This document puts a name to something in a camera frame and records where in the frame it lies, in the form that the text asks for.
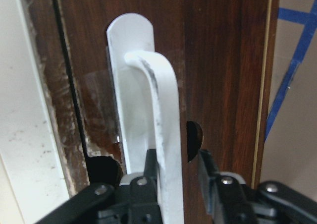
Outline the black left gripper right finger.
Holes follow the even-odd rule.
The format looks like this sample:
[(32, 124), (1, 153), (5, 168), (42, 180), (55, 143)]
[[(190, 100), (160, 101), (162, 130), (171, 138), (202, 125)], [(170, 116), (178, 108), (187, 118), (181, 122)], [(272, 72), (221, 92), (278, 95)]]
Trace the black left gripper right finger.
[(208, 150), (198, 151), (198, 180), (207, 214), (214, 214), (214, 181), (219, 176), (219, 169)]

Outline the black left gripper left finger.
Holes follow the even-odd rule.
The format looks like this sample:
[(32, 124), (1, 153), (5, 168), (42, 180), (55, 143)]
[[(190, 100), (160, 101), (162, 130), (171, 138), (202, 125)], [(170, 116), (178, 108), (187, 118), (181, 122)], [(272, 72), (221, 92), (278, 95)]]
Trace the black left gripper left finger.
[(143, 174), (143, 189), (149, 196), (149, 202), (158, 204), (158, 162), (156, 149), (149, 149)]

